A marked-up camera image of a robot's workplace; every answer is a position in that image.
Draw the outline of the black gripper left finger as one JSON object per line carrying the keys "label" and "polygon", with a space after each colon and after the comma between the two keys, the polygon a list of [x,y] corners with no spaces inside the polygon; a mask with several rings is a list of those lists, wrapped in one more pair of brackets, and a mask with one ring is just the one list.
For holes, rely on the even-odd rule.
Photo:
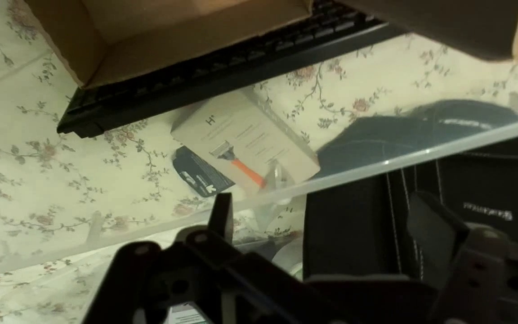
{"label": "black gripper left finger", "polygon": [[162,248],[133,241],[117,250],[83,324],[164,324],[173,306],[191,304],[223,322],[221,265],[236,256],[232,196],[218,194],[207,225],[182,229]]}

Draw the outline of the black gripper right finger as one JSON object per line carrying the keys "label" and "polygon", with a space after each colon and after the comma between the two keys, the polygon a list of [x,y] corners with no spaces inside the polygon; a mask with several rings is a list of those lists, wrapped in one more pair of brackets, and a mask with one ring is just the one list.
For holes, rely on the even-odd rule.
{"label": "black gripper right finger", "polygon": [[430,324],[518,324],[518,241],[428,193],[410,196],[407,229],[443,272]]}

